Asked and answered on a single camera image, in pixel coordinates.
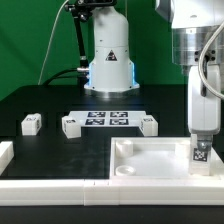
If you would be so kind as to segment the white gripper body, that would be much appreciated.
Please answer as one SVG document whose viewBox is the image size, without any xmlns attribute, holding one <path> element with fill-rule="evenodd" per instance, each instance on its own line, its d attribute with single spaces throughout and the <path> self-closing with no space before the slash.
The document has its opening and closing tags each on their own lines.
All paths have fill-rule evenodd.
<svg viewBox="0 0 224 224">
<path fill-rule="evenodd" d="M 221 99 L 206 90 L 202 96 L 203 83 L 198 67 L 192 66 L 188 76 L 188 128 L 191 134 L 215 135 L 221 126 Z"/>
</svg>

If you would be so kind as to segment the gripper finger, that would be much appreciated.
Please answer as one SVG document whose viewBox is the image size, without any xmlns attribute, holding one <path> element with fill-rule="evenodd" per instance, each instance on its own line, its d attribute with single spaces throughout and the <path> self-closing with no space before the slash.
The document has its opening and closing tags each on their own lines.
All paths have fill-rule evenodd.
<svg viewBox="0 0 224 224">
<path fill-rule="evenodd" d="M 213 136 L 212 135 L 198 135 L 197 148 L 200 151 L 210 151 L 212 148 Z"/>
</svg>

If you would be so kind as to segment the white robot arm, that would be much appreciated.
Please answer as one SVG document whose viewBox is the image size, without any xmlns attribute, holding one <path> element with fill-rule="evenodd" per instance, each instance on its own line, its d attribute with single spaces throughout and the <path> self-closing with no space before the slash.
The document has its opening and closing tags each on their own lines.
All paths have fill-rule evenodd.
<svg viewBox="0 0 224 224">
<path fill-rule="evenodd" d="M 128 22 L 115 0 L 93 0 L 95 57 L 85 92 L 104 98 L 139 88 L 128 52 Z M 196 148 L 212 147 L 221 125 L 224 62 L 224 0 L 156 0 L 155 9 L 172 27 L 172 61 L 188 74 L 188 128 Z"/>
</svg>

